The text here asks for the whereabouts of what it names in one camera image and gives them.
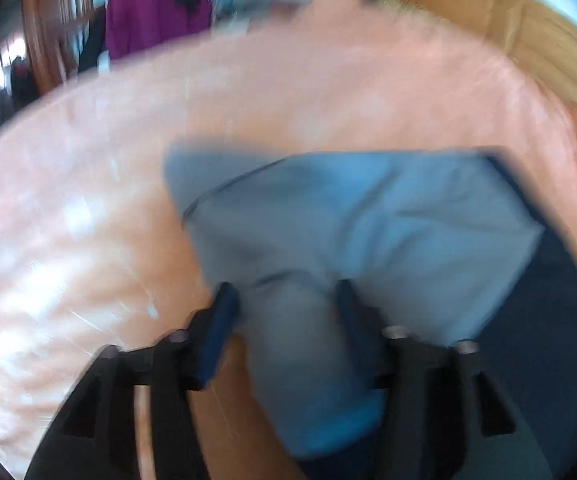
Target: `purple jacket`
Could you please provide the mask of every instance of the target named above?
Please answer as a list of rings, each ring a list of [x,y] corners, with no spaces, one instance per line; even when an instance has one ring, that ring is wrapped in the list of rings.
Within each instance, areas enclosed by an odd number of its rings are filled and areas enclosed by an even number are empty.
[[[193,13],[175,0],[109,0],[106,46],[110,59],[146,50],[164,41],[196,34],[210,26],[210,0]]]

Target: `peach blanket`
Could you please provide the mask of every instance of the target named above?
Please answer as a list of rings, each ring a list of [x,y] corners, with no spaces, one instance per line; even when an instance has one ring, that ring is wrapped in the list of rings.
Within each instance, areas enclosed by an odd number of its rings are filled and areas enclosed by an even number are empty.
[[[133,58],[0,134],[0,460],[17,478],[99,346],[151,344],[208,301],[162,179],[175,140],[278,155],[501,146],[577,258],[577,110],[449,25],[315,0],[242,38]],[[242,352],[230,345],[193,396],[212,478],[300,478]]]

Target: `wooden furniture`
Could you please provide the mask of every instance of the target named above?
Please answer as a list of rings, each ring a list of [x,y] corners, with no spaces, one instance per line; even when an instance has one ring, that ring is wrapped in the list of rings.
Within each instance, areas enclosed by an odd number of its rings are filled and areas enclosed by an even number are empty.
[[[402,0],[497,45],[566,102],[577,103],[577,27],[535,0]]]
[[[41,94],[76,71],[88,23],[103,4],[104,0],[22,0],[28,57]]]

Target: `wooden cabinet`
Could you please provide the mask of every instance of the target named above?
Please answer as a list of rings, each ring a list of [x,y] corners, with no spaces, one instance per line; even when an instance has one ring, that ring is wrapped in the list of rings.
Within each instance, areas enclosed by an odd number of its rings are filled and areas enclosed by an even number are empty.
[[[88,23],[104,0],[22,0],[28,56],[41,94],[77,69]]]

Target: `metal screw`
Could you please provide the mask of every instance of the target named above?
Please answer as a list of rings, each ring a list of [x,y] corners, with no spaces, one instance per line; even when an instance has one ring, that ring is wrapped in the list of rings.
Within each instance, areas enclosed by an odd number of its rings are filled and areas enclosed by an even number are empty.
[[[383,329],[382,335],[387,339],[405,339],[409,336],[409,332],[402,325],[392,325]]]
[[[470,339],[466,339],[464,341],[460,341],[455,345],[457,351],[462,354],[476,354],[479,351],[479,345],[475,341],[471,341]]]
[[[171,343],[184,343],[188,339],[188,332],[184,329],[175,330],[175,332],[169,335],[169,341]]]

